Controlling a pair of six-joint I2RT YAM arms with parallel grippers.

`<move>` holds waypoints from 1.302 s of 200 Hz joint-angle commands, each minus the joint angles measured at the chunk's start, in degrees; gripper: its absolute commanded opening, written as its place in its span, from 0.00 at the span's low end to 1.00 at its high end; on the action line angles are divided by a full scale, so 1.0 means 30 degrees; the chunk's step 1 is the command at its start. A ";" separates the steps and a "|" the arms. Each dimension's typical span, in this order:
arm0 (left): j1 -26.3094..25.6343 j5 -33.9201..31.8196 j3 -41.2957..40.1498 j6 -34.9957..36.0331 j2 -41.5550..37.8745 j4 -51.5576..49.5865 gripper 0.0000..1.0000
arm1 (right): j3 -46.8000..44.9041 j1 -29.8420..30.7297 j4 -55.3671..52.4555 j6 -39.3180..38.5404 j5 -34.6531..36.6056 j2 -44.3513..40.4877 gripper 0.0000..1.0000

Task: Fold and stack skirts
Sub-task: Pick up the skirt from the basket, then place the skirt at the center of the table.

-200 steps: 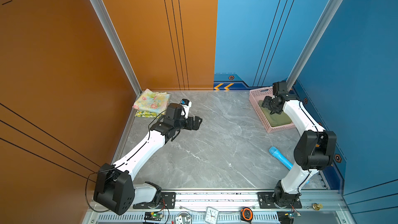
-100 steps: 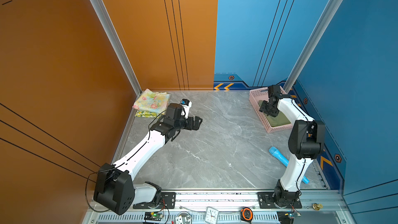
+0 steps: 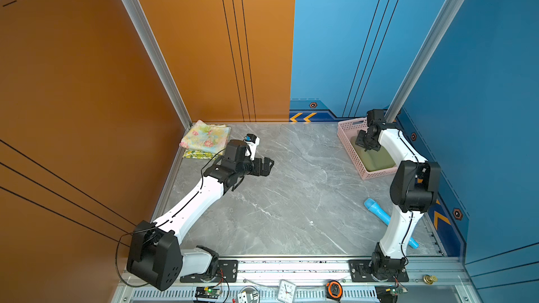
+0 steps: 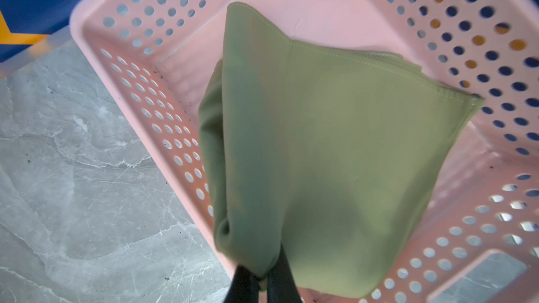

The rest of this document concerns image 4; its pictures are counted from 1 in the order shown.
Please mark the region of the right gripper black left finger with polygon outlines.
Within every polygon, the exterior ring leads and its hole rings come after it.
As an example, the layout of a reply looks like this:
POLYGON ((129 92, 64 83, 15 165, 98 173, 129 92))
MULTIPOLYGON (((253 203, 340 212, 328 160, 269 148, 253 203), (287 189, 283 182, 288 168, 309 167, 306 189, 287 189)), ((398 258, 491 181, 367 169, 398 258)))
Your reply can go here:
POLYGON ((258 303, 258 278, 247 268, 238 265, 224 303, 258 303))

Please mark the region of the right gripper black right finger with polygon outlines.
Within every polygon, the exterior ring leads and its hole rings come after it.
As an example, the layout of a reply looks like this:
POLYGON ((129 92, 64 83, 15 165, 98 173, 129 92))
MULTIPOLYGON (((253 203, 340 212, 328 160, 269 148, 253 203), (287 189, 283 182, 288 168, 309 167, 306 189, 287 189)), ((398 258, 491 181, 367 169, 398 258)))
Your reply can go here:
POLYGON ((268 303, 302 303, 296 287, 291 268, 281 246, 279 257, 275 266, 267 275, 267 302, 268 303))

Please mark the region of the olive green skirt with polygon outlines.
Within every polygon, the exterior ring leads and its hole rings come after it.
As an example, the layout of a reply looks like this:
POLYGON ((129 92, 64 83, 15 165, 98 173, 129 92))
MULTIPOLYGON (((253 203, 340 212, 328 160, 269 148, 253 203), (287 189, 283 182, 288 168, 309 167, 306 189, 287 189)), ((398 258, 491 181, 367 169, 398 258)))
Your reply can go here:
POLYGON ((397 54, 295 40, 230 4, 198 111, 216 249, 259 294, 281 246, 298 290, 372 293, 482 103, 397 54))

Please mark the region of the pink plastic basket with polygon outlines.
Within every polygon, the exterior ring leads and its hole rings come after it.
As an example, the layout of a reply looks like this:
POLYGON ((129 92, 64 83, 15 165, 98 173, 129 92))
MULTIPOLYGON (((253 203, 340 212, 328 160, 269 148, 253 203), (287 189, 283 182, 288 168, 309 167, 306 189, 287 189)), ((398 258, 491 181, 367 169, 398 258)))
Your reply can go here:
POLYGON ((74 40, 208 242, 196 115, 234 1, 296 39, 399 53, 484 99, 421 228, 367 302, 538 301, 533 0, 81 0, 74 40))

